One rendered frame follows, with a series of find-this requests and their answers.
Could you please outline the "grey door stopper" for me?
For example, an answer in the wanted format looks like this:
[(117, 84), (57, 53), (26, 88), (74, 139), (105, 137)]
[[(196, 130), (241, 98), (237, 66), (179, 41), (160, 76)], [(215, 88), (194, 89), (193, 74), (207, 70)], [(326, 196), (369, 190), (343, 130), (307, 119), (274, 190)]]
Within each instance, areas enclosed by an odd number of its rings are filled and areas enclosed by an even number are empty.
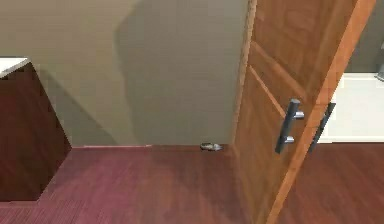
[(223, 146), (216, 143), (201, 143), (200, 149), (206, 151), (220, 151), (223, 149)]

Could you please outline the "orange wooden room door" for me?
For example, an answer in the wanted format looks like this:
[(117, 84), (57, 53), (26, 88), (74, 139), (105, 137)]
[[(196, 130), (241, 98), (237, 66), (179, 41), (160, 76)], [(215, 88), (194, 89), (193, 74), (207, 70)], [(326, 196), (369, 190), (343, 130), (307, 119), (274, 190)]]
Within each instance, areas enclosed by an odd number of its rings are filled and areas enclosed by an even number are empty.
[[(250, 224), (275, 224), (376, 0), (250, 0), (232, 148)], [(275, 152), (292, 98), (303, 120)]]

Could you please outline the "dark brown white-topped cabinet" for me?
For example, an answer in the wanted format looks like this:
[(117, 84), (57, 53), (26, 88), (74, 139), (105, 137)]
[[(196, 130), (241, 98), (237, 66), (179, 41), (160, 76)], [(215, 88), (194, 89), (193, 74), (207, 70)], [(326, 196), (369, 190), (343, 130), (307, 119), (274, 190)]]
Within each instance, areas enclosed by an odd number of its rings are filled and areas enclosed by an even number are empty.
[(0, 72), (0, 202), (39, 199), (71, 150), (28, 58)]

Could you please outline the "white bathtub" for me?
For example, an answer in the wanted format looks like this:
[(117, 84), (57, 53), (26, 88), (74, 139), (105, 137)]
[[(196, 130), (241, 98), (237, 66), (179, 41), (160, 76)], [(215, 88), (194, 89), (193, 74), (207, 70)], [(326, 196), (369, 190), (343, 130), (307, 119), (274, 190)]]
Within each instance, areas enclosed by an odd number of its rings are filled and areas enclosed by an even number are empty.
[(344, 73), (331, 102), (320, 143), (384, 142), (384, 81), (375, 73)]

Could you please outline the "grey metal tap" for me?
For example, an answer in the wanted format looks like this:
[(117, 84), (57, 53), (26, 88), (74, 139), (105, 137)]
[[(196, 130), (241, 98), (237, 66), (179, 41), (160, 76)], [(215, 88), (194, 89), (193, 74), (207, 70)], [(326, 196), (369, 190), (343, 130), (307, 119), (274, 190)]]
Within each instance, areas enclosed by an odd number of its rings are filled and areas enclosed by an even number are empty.
[(381, 44), (379, 53), (376, 58), (376, 68), (377, 74), (375, 75), (375, 78), (381, 82), (384, 82), (384, 41)]

